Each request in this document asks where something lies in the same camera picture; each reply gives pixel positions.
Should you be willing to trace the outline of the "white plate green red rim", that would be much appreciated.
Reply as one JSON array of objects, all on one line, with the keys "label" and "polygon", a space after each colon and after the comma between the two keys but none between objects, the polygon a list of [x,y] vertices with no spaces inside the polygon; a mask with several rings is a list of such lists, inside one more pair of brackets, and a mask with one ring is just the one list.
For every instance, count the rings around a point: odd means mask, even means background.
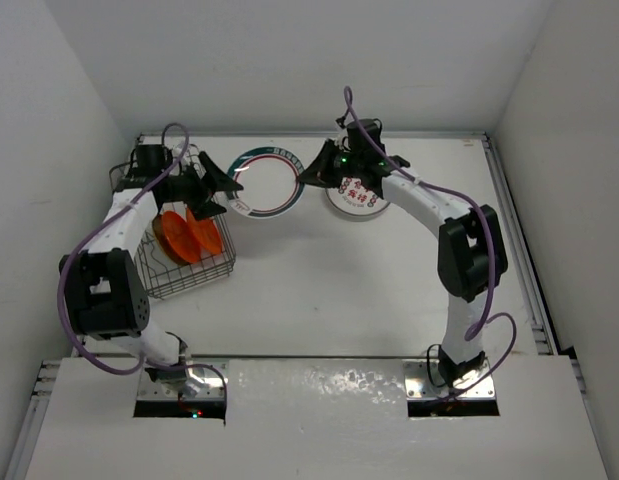
[{"label": "white plate green red rim", "polygon": [[298,181],[304,165],[282,147],[258,147],[241,154],[227,174],[243,189],[226,192],[228,205],[238,214],[257,220],[287,213],[302,198],[305,186]]}]

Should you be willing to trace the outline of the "white plate red characters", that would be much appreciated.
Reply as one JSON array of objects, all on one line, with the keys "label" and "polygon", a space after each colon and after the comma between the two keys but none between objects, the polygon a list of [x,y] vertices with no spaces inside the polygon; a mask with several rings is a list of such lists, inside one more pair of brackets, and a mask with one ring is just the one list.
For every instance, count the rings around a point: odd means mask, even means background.
[{"label": "white plate red characters", "polygon": [[337,188],[326,189],[325,196],[336,214],[353,221],[372,220],[389,208],[386,200],[353,177],[344,177]]}]

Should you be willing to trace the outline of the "small orange plate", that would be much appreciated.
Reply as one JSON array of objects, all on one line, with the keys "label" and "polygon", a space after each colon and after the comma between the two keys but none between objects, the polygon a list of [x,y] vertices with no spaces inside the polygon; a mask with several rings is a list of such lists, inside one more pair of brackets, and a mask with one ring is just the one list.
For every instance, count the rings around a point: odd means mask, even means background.
[{"label": "small orange plate", "polygon": [[223,244],[214,221],[211,218],[197,220],[189,208],[186,209],[185,218],[200,247],[211,255],[220,255]]}]

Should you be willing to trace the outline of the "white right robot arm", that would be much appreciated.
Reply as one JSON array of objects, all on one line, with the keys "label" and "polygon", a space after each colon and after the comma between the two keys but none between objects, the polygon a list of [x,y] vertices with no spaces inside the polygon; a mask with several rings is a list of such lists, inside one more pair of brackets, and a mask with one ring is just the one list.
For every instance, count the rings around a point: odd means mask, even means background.
[{"label": "white right robot arm", "polygon": [[378,119],[353,121],[328,139],[297,178],[336,189],[344,178],[361,185],[417,220],[437,240],[437,273],[448,293],[447,324],[438,348],[438,371],[447,387],[478,369],[485,358],[482,329],[495,289],[508,269],[496,211],[466,194],[423,181],[407,160],[390,156]]}]

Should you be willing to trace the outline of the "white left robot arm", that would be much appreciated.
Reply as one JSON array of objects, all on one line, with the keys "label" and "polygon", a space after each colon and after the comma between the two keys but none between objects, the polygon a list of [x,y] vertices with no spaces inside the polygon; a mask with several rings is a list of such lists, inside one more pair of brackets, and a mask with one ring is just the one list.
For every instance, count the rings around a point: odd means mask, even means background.
[{"label": "white left robot arm", "polygon": [[140,364],[173,369],[181,340],[150,318],[149,297],[134,257],[146,229],[166,203],[181,202],[195,219],[224,212],[213,197],[239,192],[242,185],[200,152],[186,164],[164,144],[136,146],[113,191],[107,216],[59,265],[57,308],[61,325],[81,355],[101,370],[117,374],[86,350],[82,337],[111,341]]}]

